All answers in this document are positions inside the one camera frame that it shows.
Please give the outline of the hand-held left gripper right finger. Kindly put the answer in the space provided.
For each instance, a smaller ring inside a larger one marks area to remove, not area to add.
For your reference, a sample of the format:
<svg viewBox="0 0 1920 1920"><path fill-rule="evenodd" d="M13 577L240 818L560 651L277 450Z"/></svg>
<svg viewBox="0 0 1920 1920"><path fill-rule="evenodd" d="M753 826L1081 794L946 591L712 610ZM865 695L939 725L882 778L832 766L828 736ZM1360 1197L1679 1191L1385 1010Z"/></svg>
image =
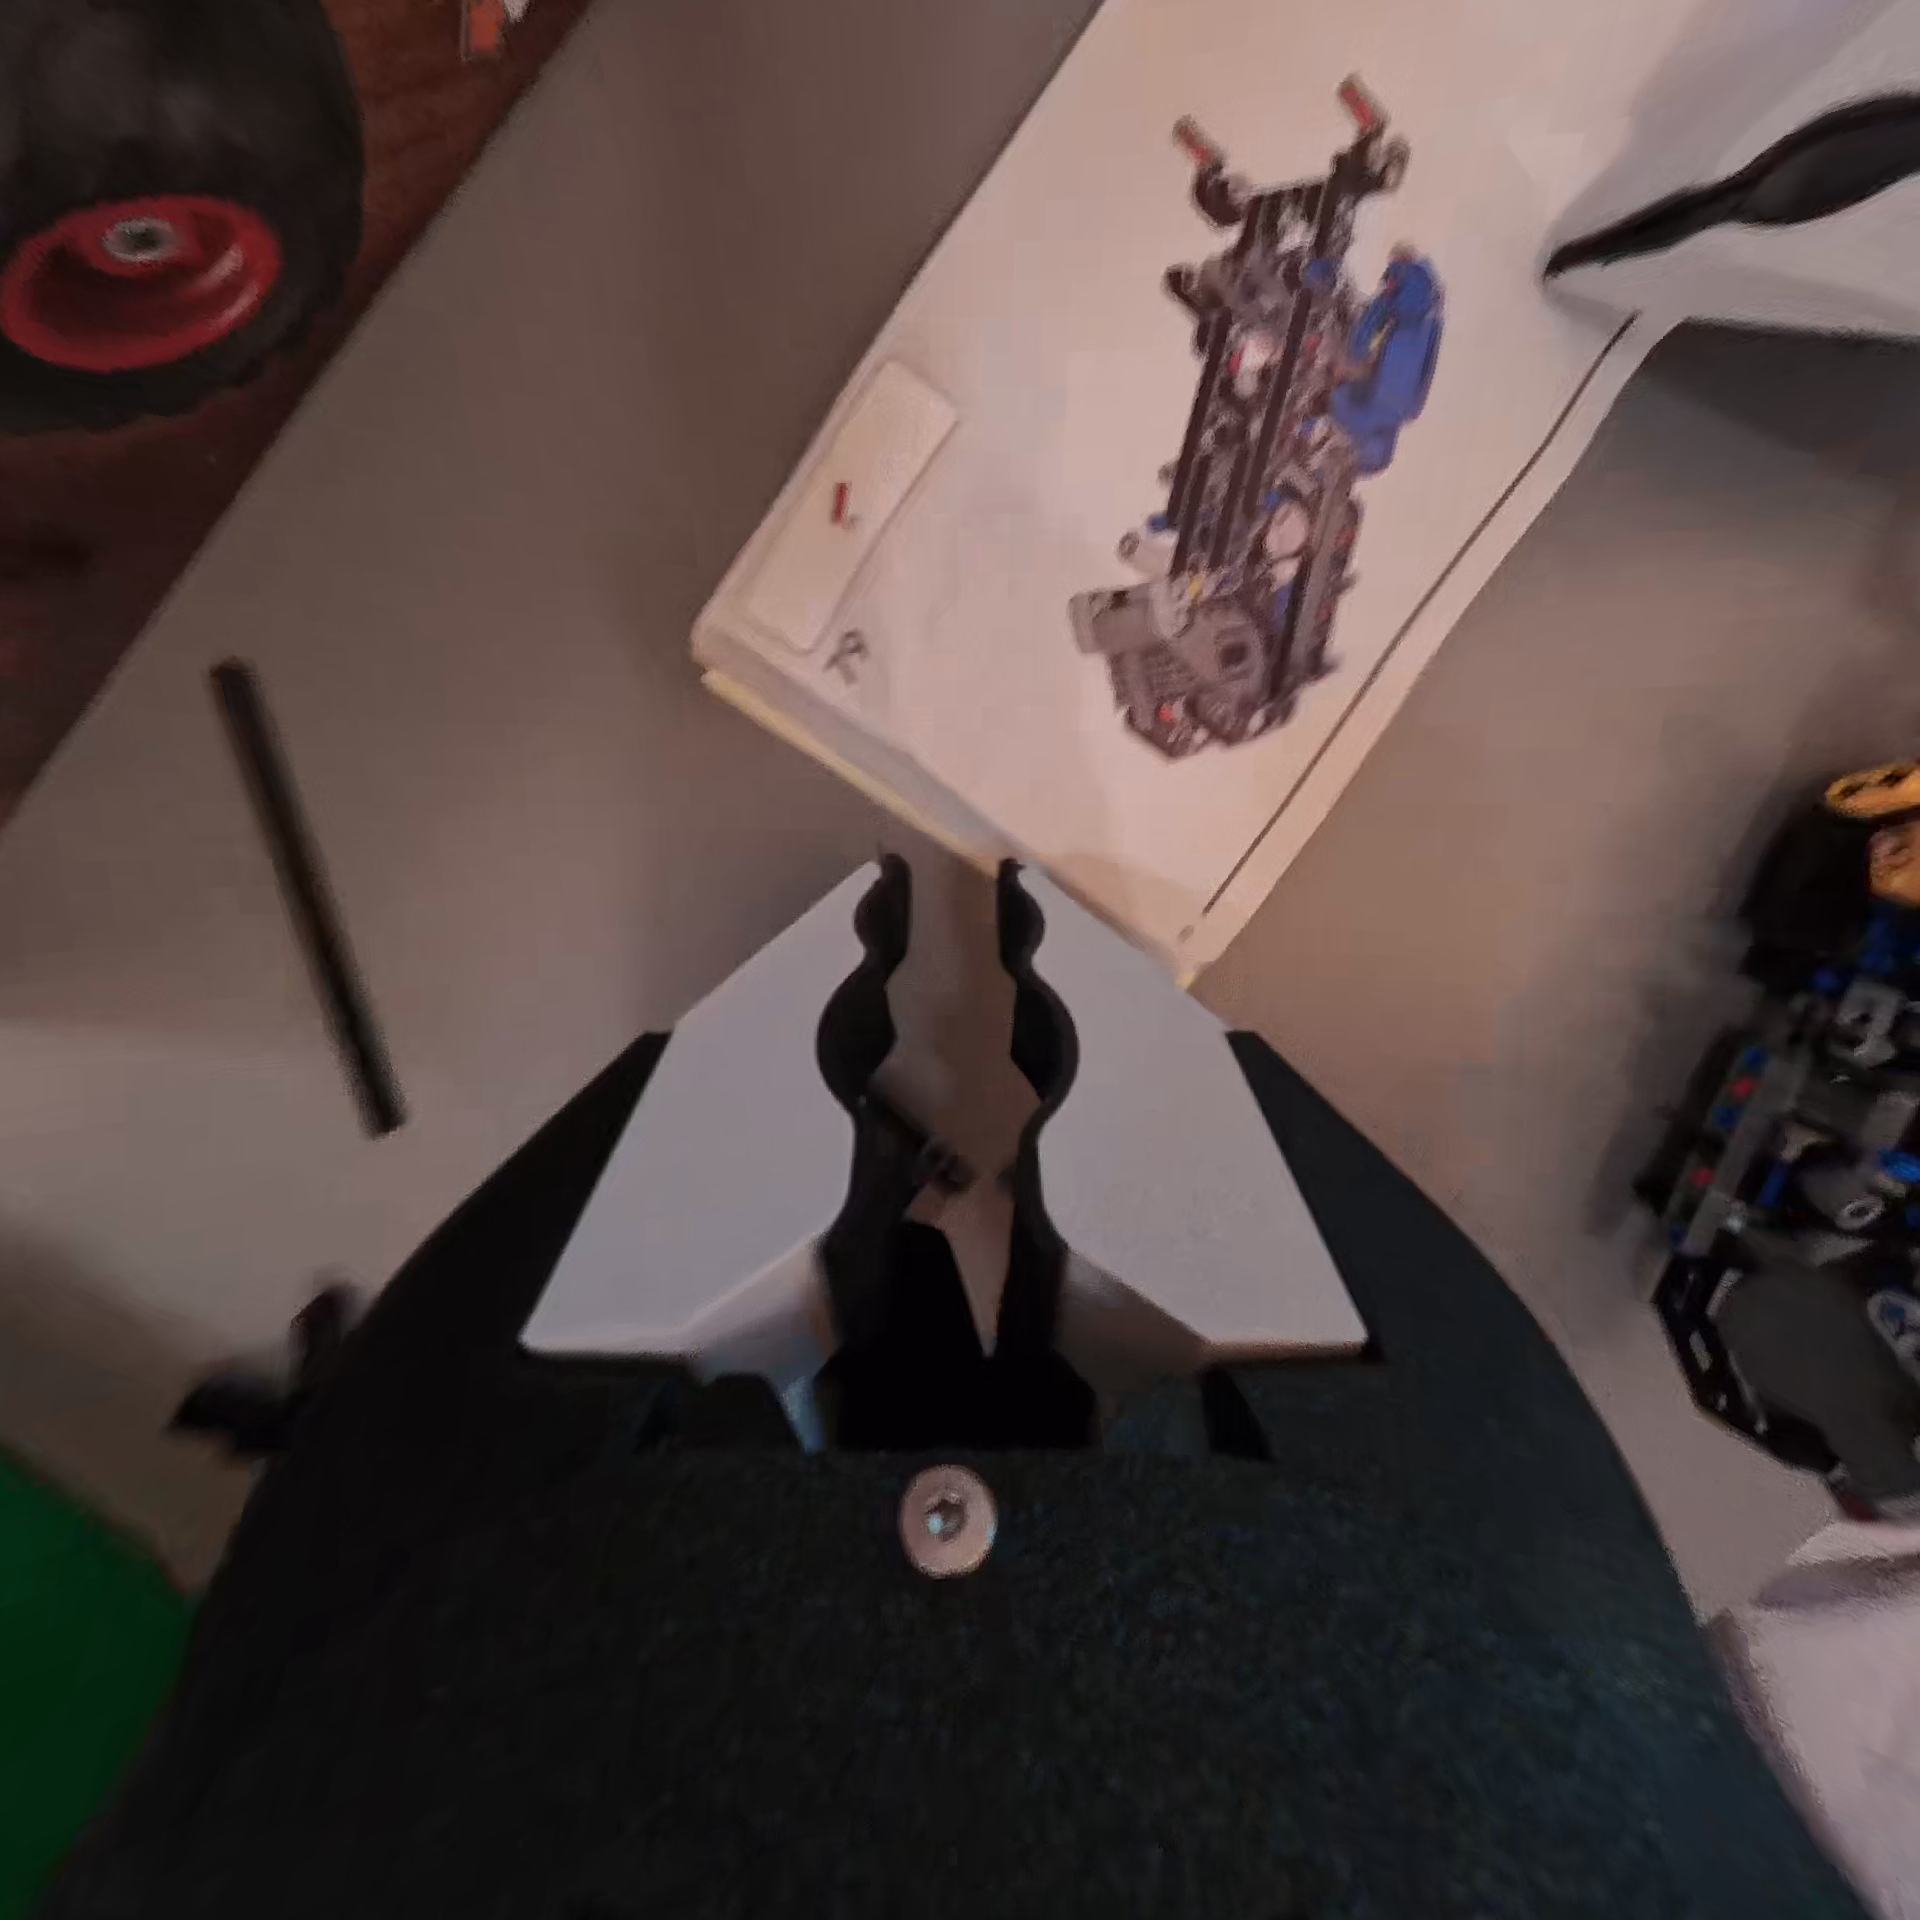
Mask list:
<svg viewBox="0 0 1920 1920"><path fill-rule="evenodd" d="M1053 880L1005 858L997 951L1034 1097L994 1357L1092 1437L1162 1385L1365 1355L1369 1330L1223 1022Z"/></svg>

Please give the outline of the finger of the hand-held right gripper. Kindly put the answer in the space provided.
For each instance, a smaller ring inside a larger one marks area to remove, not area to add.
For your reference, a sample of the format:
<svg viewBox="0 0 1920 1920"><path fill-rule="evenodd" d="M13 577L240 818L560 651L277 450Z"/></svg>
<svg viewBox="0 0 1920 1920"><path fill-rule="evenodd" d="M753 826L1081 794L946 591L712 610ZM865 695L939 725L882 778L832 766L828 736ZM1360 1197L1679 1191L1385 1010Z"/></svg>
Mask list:
<svg viewBox="0 0 1920 1920"><path fill-rule="evenodd" d="M1715 185L1680 187L1549 242L1543 286L1568 309L1682 325L1914 341L1919 179L1800 224L1730 219Z"/></svg>
<svg viewBox="0 0 1920 1920"><path fill-rule="evenodd" d="M1916 178L1916 2L1675 3L1671 41L1571 199L1548 270L1787 233Z"/></svg>

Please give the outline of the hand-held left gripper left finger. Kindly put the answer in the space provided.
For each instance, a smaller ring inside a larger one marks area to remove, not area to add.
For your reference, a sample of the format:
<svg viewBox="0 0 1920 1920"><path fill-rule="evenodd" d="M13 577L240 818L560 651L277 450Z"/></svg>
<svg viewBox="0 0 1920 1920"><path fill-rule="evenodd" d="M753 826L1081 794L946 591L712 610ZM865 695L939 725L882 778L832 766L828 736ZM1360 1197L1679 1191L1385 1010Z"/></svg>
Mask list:
<svg viewBox="0 0 1920 1920"><path fill-rule="evenodd" d="M801 1445L859 1257L976 1168L880 1080L914 882L900 855L841 880L663 1040L520 1344L659 1359L771 1387Z"/></svg>

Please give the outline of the black blue lego model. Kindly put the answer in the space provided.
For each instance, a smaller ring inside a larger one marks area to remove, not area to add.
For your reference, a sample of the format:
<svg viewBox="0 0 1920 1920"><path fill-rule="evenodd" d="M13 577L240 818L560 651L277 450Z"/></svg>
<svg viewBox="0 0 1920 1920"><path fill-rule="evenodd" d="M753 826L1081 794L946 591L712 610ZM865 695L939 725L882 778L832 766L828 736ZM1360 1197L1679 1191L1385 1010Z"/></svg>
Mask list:
<svg viewBox="0 0 1920 1920"><path fill-rule="evenodd" d="M1739 906L1756 989L1634 1181L1695 1406L1853 1519L1919 1505L1919 766L1837 774Z"/></svg>

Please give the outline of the lego instruction booklet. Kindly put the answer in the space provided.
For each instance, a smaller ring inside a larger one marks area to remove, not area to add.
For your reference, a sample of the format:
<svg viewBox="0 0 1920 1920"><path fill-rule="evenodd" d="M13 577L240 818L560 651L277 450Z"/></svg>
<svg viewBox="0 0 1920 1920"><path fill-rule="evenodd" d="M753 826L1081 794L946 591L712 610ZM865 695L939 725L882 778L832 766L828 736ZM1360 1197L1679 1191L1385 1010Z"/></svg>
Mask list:
<svg viewBox="0 0 1920 1920"><path fill-rule="evenodd" d="M700 614L708 693L1195 979L1649 352L1548 296L1659 3L1104 3Z"/></svg>

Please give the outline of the pile of black lego pieces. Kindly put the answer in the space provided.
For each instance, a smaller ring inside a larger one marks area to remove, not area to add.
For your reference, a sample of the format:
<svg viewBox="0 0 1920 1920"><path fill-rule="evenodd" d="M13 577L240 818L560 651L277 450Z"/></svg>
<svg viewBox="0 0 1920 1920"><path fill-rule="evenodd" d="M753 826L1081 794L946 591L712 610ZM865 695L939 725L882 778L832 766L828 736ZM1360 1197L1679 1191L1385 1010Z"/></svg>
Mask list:
<svg viewBox="0 0 1920 1920"><path fill-rule="evenodd" d="M236 1359L194 1381L169 1411L165 1432L247 1466L284 1455L336 1374L360 1313L357 1287L322 1285L293 1315L275 1365Z"/></svg>

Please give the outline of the long black lego axle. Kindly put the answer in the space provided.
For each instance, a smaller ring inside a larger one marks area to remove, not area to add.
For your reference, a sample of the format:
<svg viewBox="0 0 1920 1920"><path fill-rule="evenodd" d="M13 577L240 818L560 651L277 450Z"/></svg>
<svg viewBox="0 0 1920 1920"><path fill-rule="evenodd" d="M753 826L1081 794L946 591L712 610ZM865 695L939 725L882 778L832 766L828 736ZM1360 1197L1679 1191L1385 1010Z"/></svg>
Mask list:
<svg viewBox="0 0 1920 1920"><path fill-rule="evenodd" d="M407 1120L392 1045L352 949L346 912L332 887L265 686L256 667L243 657L215 663L209 686L354 1114L369 1137L388 1137Z"/></svg>

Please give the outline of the lego set box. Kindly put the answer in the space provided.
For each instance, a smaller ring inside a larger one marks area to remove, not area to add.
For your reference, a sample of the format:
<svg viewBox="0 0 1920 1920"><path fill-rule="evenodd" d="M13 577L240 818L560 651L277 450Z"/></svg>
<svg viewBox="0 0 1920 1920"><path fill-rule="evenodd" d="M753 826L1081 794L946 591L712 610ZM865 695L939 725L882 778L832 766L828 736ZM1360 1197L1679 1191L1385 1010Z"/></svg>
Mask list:
<svg viewBox="0 0 1920 1920"><path fill-rule="evenodd" d="M2 3L5 815L586 13Z"/></svg>

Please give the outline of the person's white shirt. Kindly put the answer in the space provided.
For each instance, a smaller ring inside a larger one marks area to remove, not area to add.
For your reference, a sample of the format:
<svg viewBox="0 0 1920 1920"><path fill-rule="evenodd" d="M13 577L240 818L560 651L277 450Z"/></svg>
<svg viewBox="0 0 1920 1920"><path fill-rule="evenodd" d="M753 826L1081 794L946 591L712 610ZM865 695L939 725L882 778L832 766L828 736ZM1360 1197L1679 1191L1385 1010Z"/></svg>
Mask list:
<svg viewBox="0 0 1920 1920"><path fill-rule="evenodd" d="M1919 1526L1825 1526L1713 1643L1813 1838L1874 1914L1916 1917Z"/></svg>

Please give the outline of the green plastic bin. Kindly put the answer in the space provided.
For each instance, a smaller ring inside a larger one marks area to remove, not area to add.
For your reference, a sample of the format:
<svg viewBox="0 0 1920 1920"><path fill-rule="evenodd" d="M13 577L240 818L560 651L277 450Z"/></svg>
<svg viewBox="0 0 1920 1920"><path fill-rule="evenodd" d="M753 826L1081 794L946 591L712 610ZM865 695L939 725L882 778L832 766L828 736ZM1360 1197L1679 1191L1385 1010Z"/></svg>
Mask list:
<svg viewBox="0 0 1920 1920"><path fill-rule="evenodd" d="M194 1607L147 1547L2 1453L2 1914L27 1914L124 1777Z"/></svg>

